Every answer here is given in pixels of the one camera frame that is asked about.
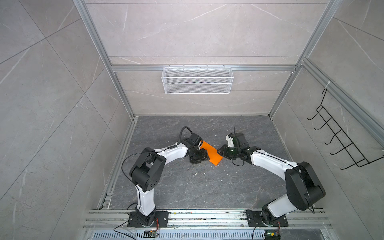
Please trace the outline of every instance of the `white zip tie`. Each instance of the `white zip tie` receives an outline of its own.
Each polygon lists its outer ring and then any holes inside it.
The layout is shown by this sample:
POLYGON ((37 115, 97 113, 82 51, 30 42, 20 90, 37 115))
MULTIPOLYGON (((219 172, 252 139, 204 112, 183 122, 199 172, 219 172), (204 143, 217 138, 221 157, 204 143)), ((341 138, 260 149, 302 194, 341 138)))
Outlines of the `white zip tie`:
POLYGON ((335 82, 328 81, 327 85, 325 85, 325 88, 327 88, 330 83, 335 83, 335 82))

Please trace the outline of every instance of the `orange sheet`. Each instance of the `orange sheet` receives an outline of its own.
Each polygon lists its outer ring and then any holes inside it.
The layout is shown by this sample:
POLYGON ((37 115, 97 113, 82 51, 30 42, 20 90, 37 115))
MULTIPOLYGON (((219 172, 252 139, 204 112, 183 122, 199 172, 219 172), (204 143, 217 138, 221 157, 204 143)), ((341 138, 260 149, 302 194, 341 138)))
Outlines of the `orange sheet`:
POLYGON ((209 145, 204 141, 200 148, 204 148, 207 150, 209 161, 213 163, 215 166, 217 166, 218 163, 221 161, 221 159, 223 159, 222 156, 218 155, 217 150, 214 147, 212 147, 211 145, 209 145))

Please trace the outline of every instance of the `mesh basket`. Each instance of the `mesh basket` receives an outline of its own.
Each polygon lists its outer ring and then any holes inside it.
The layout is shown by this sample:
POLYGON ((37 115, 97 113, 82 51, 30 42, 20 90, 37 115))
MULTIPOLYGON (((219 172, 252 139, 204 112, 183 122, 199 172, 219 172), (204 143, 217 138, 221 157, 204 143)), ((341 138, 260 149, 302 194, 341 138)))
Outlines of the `mesh basket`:
POLYGON ((229 93, 230 67, 168 67, 161 75, 166 94, 229 93))

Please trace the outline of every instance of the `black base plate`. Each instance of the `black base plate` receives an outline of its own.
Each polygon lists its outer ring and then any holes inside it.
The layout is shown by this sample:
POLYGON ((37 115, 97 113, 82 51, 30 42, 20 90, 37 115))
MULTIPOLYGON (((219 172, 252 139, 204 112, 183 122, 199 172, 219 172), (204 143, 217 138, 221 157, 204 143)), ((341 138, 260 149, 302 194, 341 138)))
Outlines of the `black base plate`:
MULTIPOLYGON (((248 220, 248 226, 249 227, 263 227, 265 226, 263 224, 262 218, 260 216, 261 211, 252 211, 252 210, 247 210, 245 211, 245 214, 247 215, 247 220, 248 220)), ((279 224, 277 222, 280 222, 280 227, 288 227, 288 221, 285 217, 285 215, 279 217, 275 221, 273 221, 273 225, 269 225, 270 227, 278 227, 279 224)))
MULTIPOLYGON (((130 218, 128 220, 127 227, 144 227, 143 224, 138 220, 137 214, 133 213, 133 218, 130 218)), ((168 226, 168 215, 169 212, 166 211, 156 211, 155 212, 155 218, 159 220, 159 226, 160 227, 167 227, 168 226)), ((148 227, 156 227, 156 220, 152 223, 151 226, 148 227)))

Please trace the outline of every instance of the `wall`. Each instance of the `wall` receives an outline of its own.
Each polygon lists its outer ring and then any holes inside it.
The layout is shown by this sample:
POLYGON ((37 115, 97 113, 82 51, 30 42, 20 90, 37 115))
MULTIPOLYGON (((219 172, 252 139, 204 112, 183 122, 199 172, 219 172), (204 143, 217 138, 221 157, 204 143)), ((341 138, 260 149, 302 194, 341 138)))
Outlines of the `wall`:
MULTIPOLYGON (((382 61, 382 1, 345 0, 317 43, 310 59, 357 103, 384 123, 384 62, 382 61)), ((295 161, 315 167, 327 195, 316 203, 324 207, 340 239, 384 239, 384 159, 372 164, 352 166, 351 158, 333 133, 316 114, 324 87, 306 70, 295 79, 273 120, 295 161)), ((347 112, 330 93, 323 105, 370 161, 383 156, 383 147, 347 112)), ((322 110, 325 119, 330 116, 322 110)), ((331 121, 331 127, 337 126, 331 121)), ((344 145, 344 134, 338 134, 344 145)), ((351 155, 362 159, 353 146, 351 155)))
POLYGON ((0 9, 0 239, 74 239, 129 117, 72 1, 0 9))
MULTIPOLYGON (((327 4, 326 0, 86 2, 116 65, 296 64, 327 4)), ((267 114, 289 73, 234 75, 235 85, 224 95, 166 95, 160 73, 126 72, 119 78, 136 114, 267 114), (240 87, 242 82, 249 85, 240 87)))

